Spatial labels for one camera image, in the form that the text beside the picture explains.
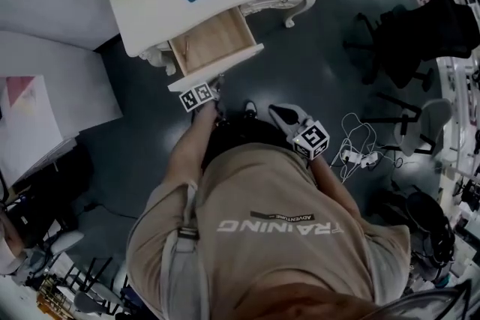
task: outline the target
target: black shoe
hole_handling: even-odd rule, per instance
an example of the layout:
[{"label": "black shoe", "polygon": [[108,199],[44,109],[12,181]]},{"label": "black shoe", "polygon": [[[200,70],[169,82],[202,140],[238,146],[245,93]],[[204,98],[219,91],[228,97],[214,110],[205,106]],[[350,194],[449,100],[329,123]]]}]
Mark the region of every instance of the black shoe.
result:
[{"label": "black shoe", "polygon": [[245,113],[244,113],[244,118],[249,118],[249,119],[256,119],[257,117],[257,106],[255,106],[255,103],[251,100],[248,100],[247,103],[245,104]]}]

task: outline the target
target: shoulder strap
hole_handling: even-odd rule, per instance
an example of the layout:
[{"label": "shoulder strap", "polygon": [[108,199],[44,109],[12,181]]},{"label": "shoulder strap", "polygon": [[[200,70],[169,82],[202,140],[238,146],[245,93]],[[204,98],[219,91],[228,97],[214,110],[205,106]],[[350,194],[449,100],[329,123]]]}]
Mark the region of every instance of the shoulder strap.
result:
[{"label": "shoulder strap", "polygon": [[[210,318],[208,280],[197,249],[198,230],[191,220],[196,193],[197,186],[189,184],[187,204],[183,213],[184,226],[172,231],[163,247],[160,268],[160,301],[165,320],[209,320]],[[170,308],[175,294],[174,290],[182,286],[189,287],[189,298],[194,302],[192,306],[199,308],[199,311],[195,311],[192,315],[192,319],[172,319],[170,317],[174,312]]]}]

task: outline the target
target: desk drawer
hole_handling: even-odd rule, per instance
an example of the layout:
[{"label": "desk drawer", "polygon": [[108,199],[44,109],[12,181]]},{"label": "desk drawer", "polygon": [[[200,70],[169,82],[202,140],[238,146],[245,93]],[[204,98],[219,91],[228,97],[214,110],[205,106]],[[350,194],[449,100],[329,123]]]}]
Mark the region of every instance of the desk drawer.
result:
[{"label": "desk drawer", "polygon": [[170,91],[187,91],[208,82],[263,49],[235,7],[219,13],[169,41],[184,78]]}]

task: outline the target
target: black and white marker cube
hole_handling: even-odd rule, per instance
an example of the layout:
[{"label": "black and white marker cube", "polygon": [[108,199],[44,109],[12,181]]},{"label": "black and white marker cube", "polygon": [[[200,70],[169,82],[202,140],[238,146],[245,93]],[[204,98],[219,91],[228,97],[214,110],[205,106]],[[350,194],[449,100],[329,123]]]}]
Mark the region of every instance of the black and white marker cube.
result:
[{"label": "black and white marker cube", "polygon": [[212,90],[207,83],[195,85],[180,95],[181,103],[187,112],[213,100],[213,98]]},{"label": "black and white marker cube", "polygon": [[309,160],[315,159],[329,147],[330,135],[319,121],[315,121],[293,138],[293,149]]}]

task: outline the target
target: beige t-shirt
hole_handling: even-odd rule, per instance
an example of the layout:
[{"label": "beige t-shirt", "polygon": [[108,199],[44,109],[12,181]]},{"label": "beige t-shirt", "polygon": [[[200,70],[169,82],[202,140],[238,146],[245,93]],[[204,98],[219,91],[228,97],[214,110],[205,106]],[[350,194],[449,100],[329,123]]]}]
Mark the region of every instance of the beige t-shirt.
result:
[{"label": "beige t-shirt", "polygon": [[[161,252],[182,225],[185,191],[154,191],[129,241],[130,281],[158,316]],[[378,304],[399,298],[407,283],[408,229],[358,223],[318,191],[290,151],[250,144],[222,154],[207,168],[196,206],[212,319],[224,319],[275,271],[303,271],[327,289]]]}]

